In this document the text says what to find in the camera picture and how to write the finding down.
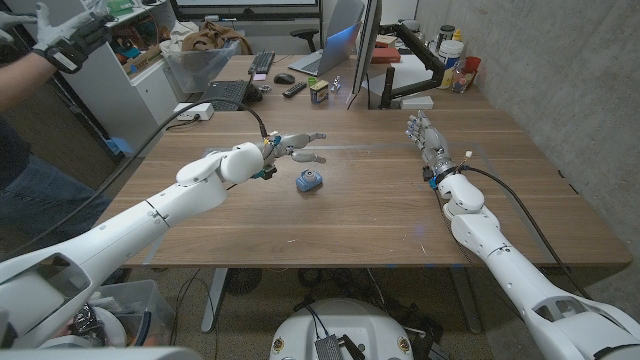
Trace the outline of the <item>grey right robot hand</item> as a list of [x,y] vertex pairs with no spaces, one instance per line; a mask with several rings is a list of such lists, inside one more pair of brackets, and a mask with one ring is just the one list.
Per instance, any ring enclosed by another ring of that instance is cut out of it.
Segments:
[[436,176],[450,172],[455,167],[446,139],[422,110],[418,111],[417,116],[409,116],[405,133],[419,148],[423,161]]

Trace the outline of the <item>gloved hand with black tracker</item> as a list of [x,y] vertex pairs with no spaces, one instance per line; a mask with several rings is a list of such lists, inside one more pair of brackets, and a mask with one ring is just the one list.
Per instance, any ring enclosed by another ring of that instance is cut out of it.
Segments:
[[89,55],[112,38],[106,24],[115,18],[108,13],[85,11],[61,25],[52,26],[48,6],[38,2],[36,16],[37,43],[32,51],[68,74],[77,73]]

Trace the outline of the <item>gloved person hand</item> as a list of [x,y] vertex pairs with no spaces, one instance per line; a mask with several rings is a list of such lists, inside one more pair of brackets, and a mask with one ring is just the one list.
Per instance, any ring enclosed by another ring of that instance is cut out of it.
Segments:
[[14,38],[8,31],[16,25],[35,24],[37,15],[35,13],[11,13],[0,12],[0,34],[2,43],[12,43]]

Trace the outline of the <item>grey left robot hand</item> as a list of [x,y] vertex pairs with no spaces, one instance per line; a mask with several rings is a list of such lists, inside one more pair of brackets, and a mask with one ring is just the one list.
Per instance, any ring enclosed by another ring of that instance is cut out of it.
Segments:
[[310,142],[325,139],[324,133],[298,133],[282,135],[277,131],[269,134],[262,144],[264,164],[273,164],[277,158],[290,156],[296,162],[317,162],[324,164],[326,159],[314,153],[300,152]]

